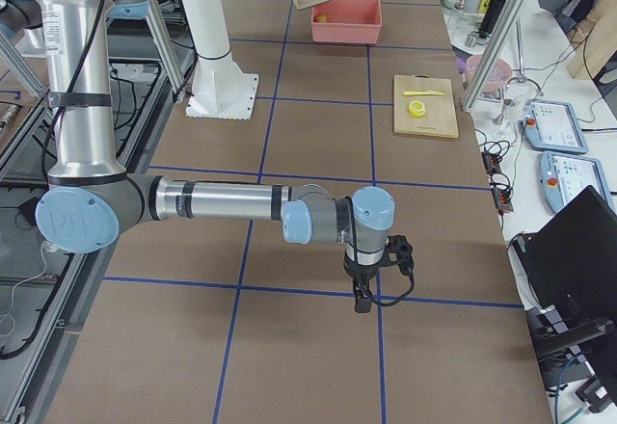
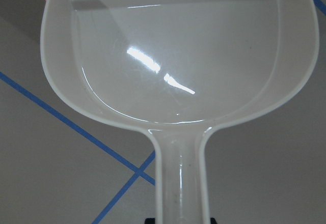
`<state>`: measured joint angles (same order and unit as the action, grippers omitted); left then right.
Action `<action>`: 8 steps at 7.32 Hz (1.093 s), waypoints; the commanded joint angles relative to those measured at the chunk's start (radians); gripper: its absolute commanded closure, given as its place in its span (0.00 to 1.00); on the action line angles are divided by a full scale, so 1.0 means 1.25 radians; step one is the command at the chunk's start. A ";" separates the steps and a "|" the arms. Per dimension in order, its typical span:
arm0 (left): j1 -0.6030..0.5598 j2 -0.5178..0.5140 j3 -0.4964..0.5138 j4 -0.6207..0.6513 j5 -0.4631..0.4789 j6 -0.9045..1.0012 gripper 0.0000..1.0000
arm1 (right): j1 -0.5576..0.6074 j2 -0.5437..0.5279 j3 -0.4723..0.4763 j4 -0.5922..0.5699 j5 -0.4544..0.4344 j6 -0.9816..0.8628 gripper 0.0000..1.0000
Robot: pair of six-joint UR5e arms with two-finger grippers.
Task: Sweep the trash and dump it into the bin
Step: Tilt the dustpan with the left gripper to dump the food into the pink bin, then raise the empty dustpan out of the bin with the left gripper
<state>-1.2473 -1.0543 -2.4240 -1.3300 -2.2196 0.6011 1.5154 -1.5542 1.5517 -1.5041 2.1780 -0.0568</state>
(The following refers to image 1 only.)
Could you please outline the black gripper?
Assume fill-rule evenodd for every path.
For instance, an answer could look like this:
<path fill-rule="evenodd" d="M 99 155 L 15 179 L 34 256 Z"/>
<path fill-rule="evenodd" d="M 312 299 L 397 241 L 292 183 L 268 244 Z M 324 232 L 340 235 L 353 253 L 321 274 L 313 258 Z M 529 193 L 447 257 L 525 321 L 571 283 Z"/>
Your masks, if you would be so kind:
<path fill-rule="evenodd" d="M 345 247 L 343 269 L 352 278 L 356 313 L 369 313 L 372 301 L 369 295 L 370 281 L 382 268 L 397 266 L 400 273 L 410 281 L 405 294 L 415 289 L 413 247 L 404 235 L 390 235 L 385 247 L 375 253 L 360 252 L 352 244 Z"/>

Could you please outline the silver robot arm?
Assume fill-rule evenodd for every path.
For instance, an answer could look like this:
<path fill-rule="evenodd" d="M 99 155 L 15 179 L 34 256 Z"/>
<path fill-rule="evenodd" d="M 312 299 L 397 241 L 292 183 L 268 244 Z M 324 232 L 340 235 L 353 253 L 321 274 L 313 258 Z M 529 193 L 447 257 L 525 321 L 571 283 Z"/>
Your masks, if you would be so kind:
<path fill-rule="evenodd" d="M 145 19 L 148 1 L 116 4 L 108 13 L 114 19 Z M 13 40 L 24 29 L 42 26 L 40 5 L 36 0 L 1 0 L 1 34 Z"/>
<path fill-rule="evenodd" d="M 90 253 L 135 225 L 175 216 L 279 221 L 289 243 L 344 245 L 343 267 L 358 313 L 377 304 L 370 282 L 381 269 L 397 266 L 403 276 L 412 275 L 412 246 L 391 233 L 395 203 L 381 188 L 333 199 L 317 185 L 180 181 L 128 172 L 117 158 L 106 21 L 117 8 L 146 16 L 154 0 L 35 1 L 53 113 L 46 140 L 56 147 L 55 164 L 45 172 L 49 189 L 35 212 L 47 241 Z"/>

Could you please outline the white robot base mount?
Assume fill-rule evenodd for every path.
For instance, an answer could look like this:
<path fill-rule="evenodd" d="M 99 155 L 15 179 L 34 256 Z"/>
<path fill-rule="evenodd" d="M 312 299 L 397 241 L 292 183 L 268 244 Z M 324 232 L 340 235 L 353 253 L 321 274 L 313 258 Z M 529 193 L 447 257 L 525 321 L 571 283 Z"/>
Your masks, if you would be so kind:
<path fill-rule="evenodd" d="M 233 60 L 222 0 L 182 0 L 197 63 L 186 114 L 191 118 L 248 120 L 258 76 Z"/>

